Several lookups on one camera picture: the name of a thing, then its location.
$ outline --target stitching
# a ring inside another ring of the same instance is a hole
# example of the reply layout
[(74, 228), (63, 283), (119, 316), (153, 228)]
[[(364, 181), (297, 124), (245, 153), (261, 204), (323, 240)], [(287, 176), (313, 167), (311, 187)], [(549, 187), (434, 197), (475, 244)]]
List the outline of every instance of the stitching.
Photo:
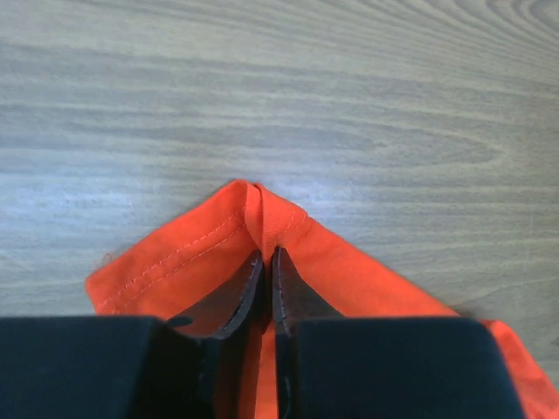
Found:
[(283, 240), (284, 238), (286, 238), (287, 233), (289, 233), (289, 232), (294, 233), (295, 231), (297, 231), (301, 227), (301, 225), (303, 225), (303, 223), (307, 220), (307, 218), (308, 218), (308, 214), (305, 214), (303, 219), (299, 221), (299, 223), (293, 228), (292, 231), (289, 231), (289, 227), (291, 226), (291, 222), (290, 222), (287, 225), (286, 229), (283, 230), (283, 234), (276, 240), (276, 244), (275, 244), (274, 247), (277, 247), (277, 245), (280, 243), (280, 241)]
[(275, 249), (276, 247), (278, 247), (278, 243), (280, 242), (281, 238), (283, 236), (286, 235), (287, 231), (289, 230), (289, 227), (291, 227), (291, 224), (293, 223), (293, 218), (295, 217), (295, 211), (293, 211), (291, 213), (291, 217), (289, 218), (289, 223), (287, 224), (287, 227), (285, 230), (283, 230), (283, 233), (281, 233), (273, 242), (273, 248)]
[(211, 235), (213, 235), (214, 233), (216, 233), (217, 231), (221, 230), (228, 222), (230, 222), (230, 220), (235, 217), (238, 213), (242, 212), (245, 209), (245, 207), (239, 209), (238, 211), (235, 211), (229, 218), (227, 218), (223, 223), (221, 223), (220, 225), (218, 225), (218, 227), (212, 231), (210, 231), (208, 234), (206, 234), (205, 236), (201, 236), (200, 238), (196, 239), (195, 241), (191, 242), (191, 243), (187, 243), (185, 244), (183, 247), (177, 249), (176, 251), (174, 251), (173, 253), (169, 254), (168, 256), (166, 256), (165, 258), (161, 259), (159, 262), (151, 265), (147, 270), (145, 270), (144, 272), (142, 272), (140, 275), (133, 277), (132, 279), (130, 279), (130, 281), (128, 281), (126, 283), (126, 285), (124, 285), (118, 292), (116, 292), (115, 294), (113, 294), (111, 297), (108, 297), (107, 299), (105, 299), (104, 301), (102, 301), (98, 306), (97, 306), (97, 310), (101, 310), (103, 307), (105, 307), (108, 303), (110, 303), (111, 301), (113, 301), (114, 299), (116, 299), (119, 295), (121, 295), (123, 292), (125, 292), (131, 285), (135, 284), (135, 282), (146, 276), (149, 272), (151, 272), (152, 270), (154, 270), (157, 266), (160, 266), (163, 262), (165, 262), (166, 260), (172, 258), (173, 256), (175, 256), (176, 254), (180, 253), (181, 251), (191, 247), (192, 245), (200, 242), (201, 240), (204, 240), (205, 238), (210, 237)]
[[(282, 251), (278, 252), (278, 258), (281, 258), (281, 253)], [(284, 303), (284, 299), (283, 299), (283, 271), (281, 269), (278, 269), (278, 292), (279, 292), (279, 309), (281, 310), (281, 324), (283, 325), (283, 328), (286, 330), (288, 330), (287, 327), (287, 312), (286, 312), (286, 305)]]
[(206, 249), (205, 251), (198, 253), (197, 255), (195, 255), (193, 258), (187, 259), (186, 261), (184, 261), (182, 264), (178, 265), (175, 269), (173, 269), (172, 271), (170, 271), (169, 273), (155, 279), (153, 282), (149, 283), (148, 285), (146, 285), (144, 288), (142, 288), (136, 295), (134, 295), (133, 298), (131, 298), (126, 304), (124, 304), (120, 309), (115, 308), (112, 312), (112, 314), (116, 314), (119, 310), (124, 310), (126, 307), (128, 307), (132, 301), (134, 301), (135, 299), (138, 299), (138, 297), (140, 297), (145, 291), (147, 291), (149, 288), (151, 288), (153, 285), (157, 284), (158, 282), (163, 281), (165, 278), (168, 278), (169, 276), (173, 275), (175, 272), (180, 271), (184, 266), (186, 266), (187, 264), (189, 264), (190, 262), (192, 262), (195, 259), (200, 258), (202, 255), (204, 255), (205, 253), (207, 253), (208, 251), (212, 251), (214, 250), (216, 247), (218, 247), (220, 244), (222, 244), (223, 242), (226, 242), (227, 240), (229, 240), (231, 237), (233, 237), (239, 230), (241, 230), (243, 227), (245, 227), (245, 224), (241, 224), (239, 227), (237, 227), (229, 236), (227, 236), (226, 238), (224, 238), (223, 240), (221, 240), (219, 243), (214, 244), (213, 246), (211, 246), (209, 249)]

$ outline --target orange cloth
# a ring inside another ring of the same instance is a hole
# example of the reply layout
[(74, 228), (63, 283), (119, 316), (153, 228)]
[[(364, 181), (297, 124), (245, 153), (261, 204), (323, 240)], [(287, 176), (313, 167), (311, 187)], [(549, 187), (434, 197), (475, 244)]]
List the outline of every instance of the orange cloth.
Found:
[[(453, 310), (325, 229), (307, 213), (246, 181), (232, 182), (97, 270), (86, 282), (99, 314), (168, 319), (223, 283), (256, 248), (269, 264), (285, 247), (300, 275), (346, 316), (455, 316)], [(514, 332), (486, 321), (530, 419), (559, 418), (559, 394)], [(263, 340), (256, 418), (275, 419), (273, 328)]]

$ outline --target wooden table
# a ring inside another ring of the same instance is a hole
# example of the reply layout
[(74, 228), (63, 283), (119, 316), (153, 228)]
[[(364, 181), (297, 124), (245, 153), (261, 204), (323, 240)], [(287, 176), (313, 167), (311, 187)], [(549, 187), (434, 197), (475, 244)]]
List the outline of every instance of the wooden table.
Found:
[(559, 2), (0, 0), (0, 314), (263, 182), (559, 382)]

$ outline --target folded fabric corner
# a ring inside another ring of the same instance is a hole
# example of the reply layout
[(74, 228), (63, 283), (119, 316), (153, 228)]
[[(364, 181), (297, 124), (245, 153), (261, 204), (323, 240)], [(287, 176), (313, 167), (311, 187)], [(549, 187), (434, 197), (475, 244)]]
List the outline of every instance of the folded fabric corner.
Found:
[[(269, 264), (285, 247), (300, 275), (350, 317), (456, 316), (428, 293), (322, 227), (260, 184), (234, 181), (94, 272), (86, 291), (99, 314), (168, 319), (215, 290), (255, 249)], [(514, 332), (486, 322), (528, 417), (559, 418), (559, 394)], [(256, 417), (277, 417), (273, 329), (265, 334)]]

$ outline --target seam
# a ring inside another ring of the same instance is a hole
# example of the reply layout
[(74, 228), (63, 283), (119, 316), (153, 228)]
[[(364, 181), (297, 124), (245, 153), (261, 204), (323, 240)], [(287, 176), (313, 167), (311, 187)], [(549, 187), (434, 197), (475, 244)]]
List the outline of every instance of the seam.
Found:
[[(278, 259), (281, 258), (281, 253), (283, 251), (279, 251), (278, 252)], [(281, 269), (278, 269), (278, 292), (279, 292), (279, 309), (281, 310), (281, 324), (283, 325), (283, 328), (285, 329), (286, 333), (288, 333), (287, 330), (287, 311), (286, 311), (286, 305), (284, 303), (284, 299), (283, 299), (283, 271)]]
[[(254, 272), (256, 271), (256, 267), (257, 267), (257, 266), (258, 266), (258, 264), (252, 264), (251, 276), (249, 277), (249, 280), (246, 282), (245, 287), (243, 288), (243, 293), (241, 294), (242, 297), (241, 297), (241, 300), (238, 302), (237, 309), (236, 309), (235, 312), (231, 315), (231, 318), (230, 318), (229, 320), (227, 320), (227, 323), (225, 323), (223, 326), (221, 326), (221, 327), (219, 328), (219, 332), (224, 332), (224, 333), (226, 333), (226, 332), (227, 332), (227, 327), (231, 324), (231, 322), (232, 322), (233, 320), (235, 320), (235, 317), (237, 316), (238, 311), (241, 309), (241, 306), (242, 306), (243, 303), (245, 302), (245, 299), (246, 299), (246, 295), (245, 295), (245, 294), (246, 294), (246, 290), (248, 290), (249, 287), (251, 286), (251, 281), (252, 281), (252, 278), (254, 277)], [(256, 290), (257, 290), (257, 287), (254, 288), (254, 292), (255, 292), (255, 293), (254, 293), (254, 296), (256, 296)]]
[(273, 248), (275, 249), (276, 247), (278, 247), (278, 243), (280, 242), (281, 238), (283, 236), (286, 235), (287, 231), (289, 230), (289, 227), (291, 227), (291, 224), (293, 223), (293, 218), (295, 217), (295, 211), (293, 211), (291, 213), (291, 217), (289, 218), (289, 223), (287, 224), (287, 227), (283, 230), (283, 232), (273, 241)]
[(283, 239), (287, 236), (287, 233), (294, 233), (295, 231), (297, 231), (297, 230), (301, 227), (301, 225), (303, 225), (303, 223), (306, 222), (307, 218), (308, 218), (308, 214), (305, 214), (305, 216), (303, 217), (303, 219), (300, 220), (300, 221), (297, 223), (297, 225), (295, 225), (295, 226), (293, 227), (293, 230), (292, 230), (292, 231), (289, 231), (289, 227), (291, 227), (291, 224), (292, 224), (292, 221), (293, 221), (293, 216), (292, 216), (292, 219), (291, 219), (291, 221), (289, 222), (289, 224), (287, 225), (286, 229), (283, 230), (283, 233), (281, 234), (281, 236), (279, 236), (279, 238), (276, 240), (274, 247), (277, 247), (278, 244), (280, 244), (281, 240), (283, 240)]
[(170, 253), (169, 255), (167, 255), (165, 258), (161, 259), (159, 262), (152, 264), (147, 270), (145, 270), (144, 272), (142, 272), (141, 274), (133, 277), (132, 279), (130, 279), (118, 292), (116, 292), (115, 294), (113, 294), (111, 297), (106, 298), (105, 300), (103, 300), (101, 303), (99, 303), (99, 305), (97, 306), (97, 310), (101, 310), (103, 309), (108, 303), (110, 303), (111, 301), (113, 301), (114, 299), (116, 299), (119, 295), (121, 295), (123, 292), (125, 292), (130, 286), (132, 286), (133, 284), (135, 284), (135, 282), (142, 278), (145, 277), (149, 272), (153, 271), (157, 266), (160, 266), (163, 262), (165, 262), (166, 260), (169, 260), (170, 258), (172, 258), (173, 256), (175, 256), (176, 254), (180, 253), (181, 251), (191, 247), (192, 245), (204, 240), (205, 238), (208, 238), (210, 236), (212, 236), (213, 234), (215, 234), (216, 232), (218, 232), (219, 230), (221, 230), (228, 222), (230, 222), (230, 220), (235, 217), (237, 214), (239, 214), (240, 212), (242, 212), (245, 209), (245, 207), (239, 209), (238, 211), (235, 211), (229, 218), (227, 218), (225, 221), (223, 221), (221, 224), (218, 225), (218, 227), (216, 227), (216, 229), (210, 231), (208, 234), (201, 236), (200, 238), (197, 238), (196, 240), (194, 240), (193, 242), (187, 243), (184, 246), (180, 247), (179, 249), (177, 249), (176, 251), (174, 251), (173, 253)]
[(173, 269), (172, 271), (166, 273), (165, 275), (162, 275), (161, 277), (155, 279), (154, 281), (150, 282), (148, 285), (146, 285), (145, 287), (143, 287), (136, 295), (134, 295), (133, 298), (131, 298), (126, 304), (122, 305), (121, 308), (115, 308), (112, 312), (112, 314), (116, 314), (118, 311), (120, 310), (124, 310), (126, 307), (128, 307), (132, 301), (138, 299), (145, 291), (147, 291), (149, 288), (151, 288), (153, 285), (163, 281), (164, 279), (168, 278), (169, 276), (173, 275), (174, 273), (176, 273), (177, 271), (180, 271), (184, 266), (186, 266), (187, 264), (189, 264), (190, 262), (192, 262), (195, 259), (200, 258), (202, 255), (204, 255), (205, 253), (214, 250), (216, 247), (218, 247), (220, 244), (226, 242), (227, 240), (229, 240), (231, 237), (233, 237), (235, 234), (237, 234), (237, 232), (239, 230), (241, 230), (243, 227), (245, 227), (245, 224), (242, 223), (239, 227), (237, 227), (229, 236), (227, 236), (226, 238), (224, 238), (223, 240), (221, 240), (219, 243), (214, 244), (213, 246), (211, 246), (209, 249), (206, 249), (205, 251), (198, 253), (197, 255), (195, 255), (194, 257), (187, 259), (186, 261), (184, 261), (182, 264), (178, 265), (175, 269)]

